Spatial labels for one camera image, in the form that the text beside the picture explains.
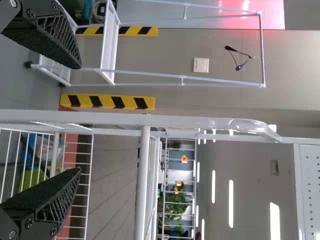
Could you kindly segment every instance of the yellow and black warning stripe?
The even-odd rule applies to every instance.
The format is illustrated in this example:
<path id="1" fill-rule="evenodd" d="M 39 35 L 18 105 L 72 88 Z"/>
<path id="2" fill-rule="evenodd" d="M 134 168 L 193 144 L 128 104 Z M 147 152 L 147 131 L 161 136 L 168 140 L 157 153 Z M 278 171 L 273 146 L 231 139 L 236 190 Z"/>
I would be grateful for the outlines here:
<path id="1" fill-rule="evenodd" d="M 102 36 L 103 26 L 81 27 L 75 31 L 78 36 Z M 156 26 L 122 26 L 119 28 L 119 36 L 129 37 L 157 37 L 158 27 Z"/>
<path id="2" fill-rule="evenodd" d="M 60 105 L 67 108 L 78 107 L 154 111 L 155 101 L 156 99 L 153 96 L 63 93 L 61 94 Z"/>

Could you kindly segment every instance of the electrical box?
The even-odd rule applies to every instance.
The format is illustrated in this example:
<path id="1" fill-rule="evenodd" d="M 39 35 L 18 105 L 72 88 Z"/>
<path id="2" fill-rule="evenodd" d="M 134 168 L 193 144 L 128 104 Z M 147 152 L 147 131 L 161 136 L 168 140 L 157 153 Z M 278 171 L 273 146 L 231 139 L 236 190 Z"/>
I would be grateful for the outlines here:
<path id="1" fill-rule="evenodd" d="M 195 57 L 193 63 L 194 73 L 208 73 L 209 72 L 209 58 Z"/>

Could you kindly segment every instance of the gray floor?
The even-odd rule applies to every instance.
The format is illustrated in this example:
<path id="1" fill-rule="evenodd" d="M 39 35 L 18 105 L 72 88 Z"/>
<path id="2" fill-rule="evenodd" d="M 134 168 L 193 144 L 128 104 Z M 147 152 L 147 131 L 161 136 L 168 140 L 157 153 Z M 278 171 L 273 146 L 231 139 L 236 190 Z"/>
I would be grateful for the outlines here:
<path id="1" fill-rule="evenodd" d="M 58 110 L 57 81 L 23 63 L 39 55 L 0 34 L 0 109 Z"/>
<path id="2" fill-rule="evenodd" d="M 138 138 L 95 135 L 88 240 L 134 239 Z"/>

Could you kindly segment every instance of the bolt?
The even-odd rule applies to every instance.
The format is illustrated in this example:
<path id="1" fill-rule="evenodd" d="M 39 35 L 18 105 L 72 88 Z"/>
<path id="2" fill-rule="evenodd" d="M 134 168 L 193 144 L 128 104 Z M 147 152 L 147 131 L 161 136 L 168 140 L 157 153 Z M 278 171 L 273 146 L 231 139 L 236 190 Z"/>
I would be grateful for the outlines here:
<path id="1" fill-rule="evenodd" d="M 11 6 L 12 6 L 13 8 L 16 8 L 16 7 L 17 7 L 17 2 L 16 2 L 16 0 L 10 0 L 10 3 L 11 3 Z"/>
<path id="2" fill-rule="evenodd" d="M 52 7 L 53 11 L 55 11 L 55 12 L 58 10 L 57 4 L 54 1 L 51 2 L 51 7 Z"/>
<path id="3" fill-rule="evenodd" d="M 28 10 L 26 11 L 26 14 L 27 14 L 27 16 L 29 17 L 29 19 L 30 19 L 31 21 L 36 20 L 36 15 L 35 15 L 35 13 L 34 13 L 31 9 L 28 9 Z"/>
<path id="4" fill-rule="evenodd" d="M 35 220 L 33 217 L 29 217 L 26 222 L 25 222 L 25 228 L 29 229 L 32 227 L 32 225 L 34 224 Z"/>
<path id="5" fill-rule="evenodd" d="M 53 237 L 56 234 L 57 234 L 57 227 L 53 226 L 50 231 L 50 236 Z"/>
<path id="6" fill-rule="evenodd" d="M 12 230 L 9 234 L 9 240 L 14 239 L 15 236 L 16 236 L 16 231 Z"/>

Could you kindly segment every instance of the fluorescent light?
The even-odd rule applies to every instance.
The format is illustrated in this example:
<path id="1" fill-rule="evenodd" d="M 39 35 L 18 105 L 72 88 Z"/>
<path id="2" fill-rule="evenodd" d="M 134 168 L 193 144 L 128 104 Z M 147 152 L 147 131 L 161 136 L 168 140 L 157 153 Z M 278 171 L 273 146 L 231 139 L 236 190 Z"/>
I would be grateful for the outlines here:
<path id="1" fill-rule="evenodd" d="M 206 143 L 207 143 L 207 139 L 204 139 L 204 140 L 203 140 L 203 143 L 206 144 Z"/>
<path id="2" fill-rule="evenodd" d="M 45 123 L 45 122 L 40 122 L 40 121 L 31 121 L 31 123 L 33 123 L 33 124 L 40 124 L 40 125 L 44 125 L 44 126 L 48 126 L 48 127 L 53 127 L 53 128 L 56 128 L 56 129 L 66 130 L 64 127 L 55 126 L 55 125 L 48 124 L 48 123 Z"/>
<path id="3" fill-rule="evenodd" d="M 196 177 L 196 161 L 193 161 L 193 177 Z"/>
<path id="4" fill-rule="evenodd" d="M 199 205 L 195 208 L 195 227 L 197 228 L 199 226 Z"/>
<path id="5" fill-rule="evenodd" d="M 86 130 L 92 131 L 91 128 L 88 128 L 88 127 L 85 127 L 85 126 L 81 126 L 79 124 L 75 124 L 75 123 L 68 123 L 68 124 L 72 125 L 72 126 L 75 126 L 75 127 L 79 127 L 79 128 L 82 128 L 82 129 L 86 129 Z"/>
<path id="6" fill-rule="evenodd" d="M 272 131 L 274 131 L 275 133 L 277 132 L 277 125 L 275 125 L 275 124 L 269 124 L 268 127 L 269 127 Z"/>
<path id="7" fill-rule="evenodd" d="M 212 171 L 212 192 L 211 201 L 214 204 L 216 202 L 216 171 Z"/>
<path id="8" fill-rule="evenodd" d="M 232 180 L 229 181 L 229 226 L 234 227 L 234 181 Z"/>
<path id="9" fill-rule="evenodd" d="M 280 209 L 279 206 L 270 202 L 270 240 L 280 238 Z"/>
<path id="10" fill-rule="evenodd" d="M 243 10 L 248 10 L 249 9 L 249 3 L 250 1 L 249 0 L 244 0 L 243 4 L 242 4 L 242 9 Z"/>
<path id="11" fill-rule="evenodd" d="M 199 183 L 200 181 L 200 162 L 198 162 L 196 167 L 196 182 Z"/>
<path id="12" fill-rule="evenodd" d="M 192 198 L 192 214 L 195 214 L 195 199 Z"/>
<path id="13" fill-rule="evenodd" d="M 205 240 L 205 220 L 201 221 L 201 240 Z"/>

